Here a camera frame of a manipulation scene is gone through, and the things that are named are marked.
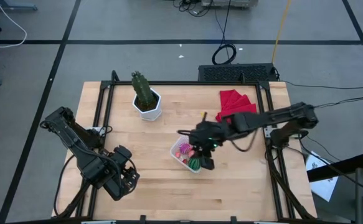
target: toy fruit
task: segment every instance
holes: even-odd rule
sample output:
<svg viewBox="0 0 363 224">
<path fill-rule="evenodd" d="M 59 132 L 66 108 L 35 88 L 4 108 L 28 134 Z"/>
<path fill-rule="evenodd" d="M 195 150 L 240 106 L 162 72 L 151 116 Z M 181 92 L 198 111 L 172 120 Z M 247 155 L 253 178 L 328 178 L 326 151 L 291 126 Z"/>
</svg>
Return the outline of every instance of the toy fruit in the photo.
<svg viewBox="0 0 363 224">
<path fill-rule="evenodd" d="M 181 154 L 187 154 L 191 150 L 191 145 L 188 143 L 182 143 L 179 149 Z"/>
<path fill-rule="evenodd" d="M 188 152 L 188 157 L 191 158 L 194 154 L 195 154 L 195 151 L 191 150 L 191 151 Z"/>
<path fill-rule="evenodd" d="M 199 159 L 189 159 L 188 166 L 193 170 L 199 170 L 200 160 Z"/>
</svg>

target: green toy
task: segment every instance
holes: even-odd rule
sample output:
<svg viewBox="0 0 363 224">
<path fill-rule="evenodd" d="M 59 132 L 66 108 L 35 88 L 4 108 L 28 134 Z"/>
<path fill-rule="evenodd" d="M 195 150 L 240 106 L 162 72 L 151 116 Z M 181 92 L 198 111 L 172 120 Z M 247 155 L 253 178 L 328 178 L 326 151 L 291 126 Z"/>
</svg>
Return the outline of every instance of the green toy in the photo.
<svg viewBox="0 0 363 224">
<path fill-rule="evenodd" d="M 193 170 L 199 170 L 200 160 L 199 159 L 189 159 L 188 166 Z"/>
</svg>

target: pink ball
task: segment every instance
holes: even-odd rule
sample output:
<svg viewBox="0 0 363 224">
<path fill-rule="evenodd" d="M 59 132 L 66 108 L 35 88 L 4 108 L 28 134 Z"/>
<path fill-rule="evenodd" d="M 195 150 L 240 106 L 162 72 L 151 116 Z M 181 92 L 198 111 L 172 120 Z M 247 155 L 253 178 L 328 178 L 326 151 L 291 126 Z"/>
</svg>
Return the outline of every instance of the pink ball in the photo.
<svg viewBox="0 0 363 224">
<path fill-rule="evenodd" d="M 181 154 L 187 154 L 191 150 L 191 145 L 188 143 L 183 143 L 179 147 Z"/>
</svg>

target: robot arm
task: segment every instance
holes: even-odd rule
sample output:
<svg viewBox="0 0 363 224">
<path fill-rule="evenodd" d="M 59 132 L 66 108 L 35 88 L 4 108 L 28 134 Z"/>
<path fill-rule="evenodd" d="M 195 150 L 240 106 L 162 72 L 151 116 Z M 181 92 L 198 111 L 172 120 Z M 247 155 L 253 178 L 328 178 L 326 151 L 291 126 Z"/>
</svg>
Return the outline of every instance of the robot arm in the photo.
<svg viewBox="0 0 363 224">
<path fill-rule="evenodd" d="M 244 138 L 256 131 L 274 124 L 287 122 L 281 129 L 270 133 L 271 144 L 275 147 L 285 147 L 289 137 L 301 133 L 301 129 L 314 128 L 318 123 L 312 105 L 297 103 L 287 108 L 281 108 L 262 114 L 236 113 L 222 118 L 221 123 L 206 121 L 206 113 L 202 122 L 191 131 L 179 130 L 179 134 L 189 136 L 189 144 L 194 147 L 194 157 L 198 157 L 203 168 L 214 169 L 211 152 L 225 141 Z"/>
<path fill-rule="evenodd" d="M 73 152 L 82 177 L 97 189 L 104 186 L 113 200 L 120 200 L 136 187 L 139 174 L 135 167 L 125 168 L 131 152 L 123 146 L 116 147 L 113 152 L 102 149 L 100 133 L 77 124 L 69 108 L 60 107 L 40 126 L 55 133 Z"/>
</svg>

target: white paper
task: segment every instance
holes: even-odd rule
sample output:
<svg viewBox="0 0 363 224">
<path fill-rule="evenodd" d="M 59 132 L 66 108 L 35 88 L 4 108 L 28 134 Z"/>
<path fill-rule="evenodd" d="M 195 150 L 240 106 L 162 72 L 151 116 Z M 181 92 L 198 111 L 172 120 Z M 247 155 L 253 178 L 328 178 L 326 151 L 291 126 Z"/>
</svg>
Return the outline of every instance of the white paper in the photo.
<svg viewBox="0 0 363 224">
<path fill-rule="evenodd" d="M 322 166 L 325 166 L 325 163 L 323 161 L 320 161 L 319 159 L 315 158 L 312 155 L 308 156 L 308 158 L 306 160 L 306 170 L 307 171 L 309 171 L 311 169 L 315 169 L 317 167 L 322 167 Z M 316 195 L 320 196 L 325 201 L 329 202 L 329 200 L 331 199 L 333 190 L 335 189 L 336 182 L 337 182 L 337 177 L 333 177 L 333 178 L 325 179 L 325 180 L 319 180 L 319 181 L 310 183 L 310 188 L 311 188 L 311 191 L 314 192 Z"/>
</svg>

